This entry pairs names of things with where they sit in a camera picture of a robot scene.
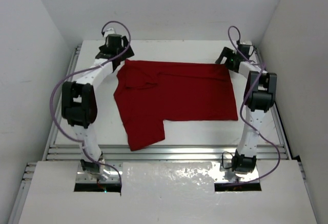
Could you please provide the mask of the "red t-shirt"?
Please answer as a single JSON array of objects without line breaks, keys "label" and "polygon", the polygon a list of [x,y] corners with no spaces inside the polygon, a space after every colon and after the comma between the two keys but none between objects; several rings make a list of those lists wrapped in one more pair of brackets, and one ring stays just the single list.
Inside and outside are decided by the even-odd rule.
[{"label": "red t-shirt", "polygon": [[238,120],[224,65],[126,60],[117,78],[114,98],[131,151],[164,140],[164,120]]}]

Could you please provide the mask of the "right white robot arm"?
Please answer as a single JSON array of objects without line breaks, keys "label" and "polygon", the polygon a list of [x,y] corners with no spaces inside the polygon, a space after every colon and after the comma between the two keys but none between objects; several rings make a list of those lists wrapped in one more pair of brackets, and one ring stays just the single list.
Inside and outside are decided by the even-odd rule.
[{"label": "right white robot arm", "polygon": [[239,174],[248,174],[255,169],[259,129],[276,98],[277,74],[267,72],[264,67],[250,60],[251,45],[238,40],[236,50],[224,47],[215,62],[247,80],[240,109],[240,115],[245,111],[244,128],[231,165],[232,171]]}]

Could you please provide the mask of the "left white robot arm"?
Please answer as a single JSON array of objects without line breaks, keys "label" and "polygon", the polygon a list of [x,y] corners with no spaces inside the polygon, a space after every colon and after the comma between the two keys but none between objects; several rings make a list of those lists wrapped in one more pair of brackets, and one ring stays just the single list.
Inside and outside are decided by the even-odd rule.
[{"label": "left white robot arm", "polygon": [[82,170],[94,176],[102,175],[106,166],[93,127],[98,113],[95,91],[121,62],[132,56],[134,52],[126,36],[109,34],[92,67],[77,80],[62,85],[61,116],[79,140]]}]

